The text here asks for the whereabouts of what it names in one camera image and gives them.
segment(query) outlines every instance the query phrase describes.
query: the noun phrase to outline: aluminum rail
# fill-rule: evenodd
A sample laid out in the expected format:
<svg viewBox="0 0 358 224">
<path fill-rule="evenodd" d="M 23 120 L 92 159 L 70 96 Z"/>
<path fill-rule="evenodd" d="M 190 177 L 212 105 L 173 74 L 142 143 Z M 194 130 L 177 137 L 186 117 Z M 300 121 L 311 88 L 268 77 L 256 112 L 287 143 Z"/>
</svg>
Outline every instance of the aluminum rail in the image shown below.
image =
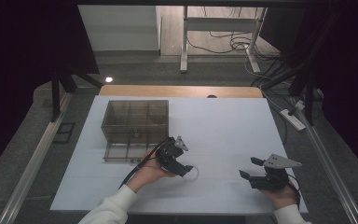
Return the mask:
<svg viewBox="0 0 358 224">
<path fill-rule="evenodd" d="M 22 203 L 24 202 L 29 189 L 34 183 L 34 178 L 39 171 L 40 165 L 42 164 L 43 159 L 45 159 L 46 153 L 48 152 L 51 142 L 53 141 L 54 135 L 60 127 L 63 116 L 68 108 L 71 98 L 72 93 L 66 93 L 62 97 L 61 112 L 58 115 L 56 121 L 51 122 L 46 128 L 45 133 L 43 133 L 43 136 L 40 139 L 32 158 L 28 162 L 28 165 L 22 173 L 19 183 L 11 194 L 4 211 L 0 216 L 0 223 L 13 223 L 16 219 L 16 216 L 20 211 Z"/>
<path fill-rule="evenodd" d="M 333 189 L 336 191 L 338 198 L 341 201 L 342 206 L 348 215 L 348 218 L 350 219 L 352 224 L 358 224 L 358 206 L 355 200 L 353 199 L 353 197 L 351 196 L 350 190 L 342 180 L 341 175 L 339 174 L 336 168 L 336 165 L 331 160 L 330 155 L 325 149 L 322 140 L 320 139 L 315 128 L 308 123 L 303 113 L 296 112 L 296 114 L 299 116 L 300 120 L 307 127 L 308 137 L 312 142 L 315 152 L 319 157 L 319 161 L 324 167 L 324 171 L 326 172 L 328 178 L 330 179 L 331 185 L 333 186 Z"/>
</svg>

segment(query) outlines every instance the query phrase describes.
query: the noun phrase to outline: white table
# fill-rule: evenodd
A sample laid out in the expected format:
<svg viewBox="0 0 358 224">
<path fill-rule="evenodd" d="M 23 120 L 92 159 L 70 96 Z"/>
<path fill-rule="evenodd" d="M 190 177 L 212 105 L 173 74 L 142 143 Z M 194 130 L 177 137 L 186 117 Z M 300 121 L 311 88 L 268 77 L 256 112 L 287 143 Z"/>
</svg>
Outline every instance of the white table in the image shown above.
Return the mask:
<svg viewBox="0 0 358 224">
<path fill-rule="evenodd" d="M 272 213 L 269 199 L 239 170 L 264 175 L 251 157 L 287 157 L 266 99 L 96 96 L 51 210 L 89 211 L 117 191 L 132 170 L 103 161 L 101 124 L 109 100 L 169 100 L 170 136 L 182 135 L 189 151 L 178 158 L 197 166 L 197 180 L 163 178 L 141 189 L 132 214 L 261 215 Z M 185 177 L 192 177 L 196 169 Z M 308 212 L 301 202 L 300 212 Z"/>
</svg>

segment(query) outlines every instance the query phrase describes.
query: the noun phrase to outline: transparent plastic box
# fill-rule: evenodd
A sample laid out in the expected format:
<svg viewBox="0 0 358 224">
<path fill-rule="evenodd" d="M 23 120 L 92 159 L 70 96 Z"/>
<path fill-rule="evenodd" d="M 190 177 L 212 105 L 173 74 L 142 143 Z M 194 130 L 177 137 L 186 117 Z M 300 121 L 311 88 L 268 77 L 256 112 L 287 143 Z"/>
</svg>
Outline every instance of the transparent plastic box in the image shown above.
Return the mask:
<svg viewBox="0 0 358 224">
<path fill-rule="evenodd" d="M 105 161 L 138 163 L 169 136 L 167 100 L 109 101 L 102 130 Z"/>
</svg>

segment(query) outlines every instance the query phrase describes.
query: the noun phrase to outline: gray floor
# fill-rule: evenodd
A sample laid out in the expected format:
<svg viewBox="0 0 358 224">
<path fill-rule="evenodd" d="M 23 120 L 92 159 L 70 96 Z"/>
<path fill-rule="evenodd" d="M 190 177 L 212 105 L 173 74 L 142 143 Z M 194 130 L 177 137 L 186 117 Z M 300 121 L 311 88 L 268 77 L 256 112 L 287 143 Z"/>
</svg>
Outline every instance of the gray floor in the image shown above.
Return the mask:
<svg viewBox="0 0 358 224">
<path fill-rule="evenodd" d="M 199 41 L 196 42 L 197 44 L 202 44 L 204 38 L 197 37 L 195 39 Z M 221 48 L 219 47 L 221 44 L 213 44 L 212 46 Z M 101 75 L 92 76 L 101 81 L 104 80 L 104 77 L 112 77 L 114 79 L 112 84 L 115 85 L 191 86 L 249 86 L 256 78 L 244 69 L 243 62 L 245 58 L 241 54 L 226 55 L 224 57 L 210 54 L 203 57 L 190 57 L 188 61 L 188 72 L 181 74 L 179 72 L 180 59 L 177 56 L 180 53 L 177 52 L 177 47 L 172 49 L 175 50 L 169 52 L 164 47 L 161 50 L 162 56 L 142 52 L 96 52 L 95 56 L 100 67 Z M 204 54 L 204 52 L 191 50 L 192 49 L 189 51 L 194 54 Z M 260 61 L 262 72 L 266 71 L 269 65 L 270 62 Z M 55 192 L 61 182 L 66 165 L 72 156 L 77 138 L 81 133 L 84 121 L 88 115 L 93 96 L 98 94 L 98 90 L 93 88 L 88 82 L 77 77 L 74 78 L 80 88 L 74 94 L 69 109 L 63 119 L 63 123 L 75 124 L 73 134 L 66 144 L 56 142 L 51 145 L 40 171 L 18 213 L 15 223 L 77 223 L 85 215 L 85 213 L 57 213 L 49 211 Z M 287 87 L 286 84 L 281 84 L 273 89 L 279 93 L 280 96 L 272 92 L 267 92 L 267 95 L 274 104 L 280 107 L 288 107 L 290 105 L 282 99 L 282 96 L 286 99 L 288 98 L 286 94 Z M 48 127 L 51 117 L 50 91 L 51 87 L 48 83 L 34 91 L 34 104 L 0 158 L 0 215 L 13 189 L 21 178 L 23 170 L 31 159 L 40 138 Z M 321 103 L 322 102 L 315 102 L 313 107 L 315 128 L 358 204 L 358 160 L 339 135 L 337 135 L 335 130 L 324 119 Z M 312 221 L 312 223 L 320 224 L 350 223 L 307 134 L 297 132 L 288 123 L 285 125 L 285 121 L 283 121 L 273 109 L 271 109 L 271 113 L 274 116 L 282 141 L 285 141 L 284 147 L 288 156 L 303 163 L 303 167 L 295 169 L 295 174 L 301 183 L 302 195 L 310 210 L 308 214 L 304 215 L 304 218 Z M 66 137 L 65 135 L 57 134 L 55 140 L 61 141 Z M 256 217 L 130 216 L 128 222 L 274 223 L 270 215 Z"/>
</svg>

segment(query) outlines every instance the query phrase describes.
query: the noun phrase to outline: white cable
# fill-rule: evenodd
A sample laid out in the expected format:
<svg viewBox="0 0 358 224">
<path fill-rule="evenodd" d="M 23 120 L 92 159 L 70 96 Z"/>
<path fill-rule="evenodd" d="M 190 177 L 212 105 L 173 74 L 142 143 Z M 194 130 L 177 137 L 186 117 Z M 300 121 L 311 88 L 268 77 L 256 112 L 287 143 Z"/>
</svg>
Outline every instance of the white cable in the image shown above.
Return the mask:
<svg viewBox="0 0 358 224">
<path fill-rule="evenodd" d="M 185 180 L 185 182 L 194 182 L 194 181 L 196 181 L 198 178 L 199 178 L 199 176 L 200 176 L 200 169 L 199 169 L 199 167 L 197 167 L 196 165 L 191 165 L 191 166 L 193 166 L 193 169 L 191 169 L 191 171 L 193 171 L 194 169 L 197 171 L 197 173 L 196 173 L 196 177 L 194 177 L 194 178 L 187 178 L 187 177 L 185 177 L 185 175 L 184 176 L 182 176 L 182 178 L 183 178 L 183 180 Z"/>
</svg>

